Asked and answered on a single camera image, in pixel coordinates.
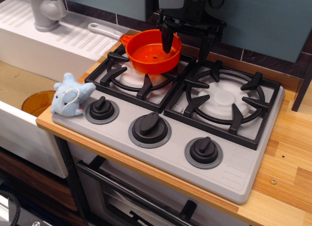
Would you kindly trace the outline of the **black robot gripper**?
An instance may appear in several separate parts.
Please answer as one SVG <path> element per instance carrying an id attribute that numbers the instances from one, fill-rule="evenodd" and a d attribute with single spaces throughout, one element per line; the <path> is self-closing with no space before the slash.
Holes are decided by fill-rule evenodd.
<path id="1" fill-rule="evenodd" d="M 157 28 L 161 31 L 162 48 L 169 54 L 172 48 L 174 33 L 202 38 L 199 60 L 206 60 L 212 46 L 222 38 L 226 23 L 206 11 L 184 8 L 159 9 Z"/>

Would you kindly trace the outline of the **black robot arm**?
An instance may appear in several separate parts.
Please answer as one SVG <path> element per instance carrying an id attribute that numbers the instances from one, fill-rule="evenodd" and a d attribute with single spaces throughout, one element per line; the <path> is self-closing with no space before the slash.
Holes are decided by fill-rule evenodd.
<path id="1" fill-rule="evenodd" d="M 212 46 L 222 40 L 226 22 L 209 15 L 205 7 L 208 4 L 213 9 L 221 8 L 225 0 L 217 6 L 212 0 L 184 0 L 181 8 L 159 9 L 159 19 L 156 27 L 161 31 L 162 47 L 169 53 L 174 40 L 174 33 L 202 38 L 199 60 L 206 60 Z"/>

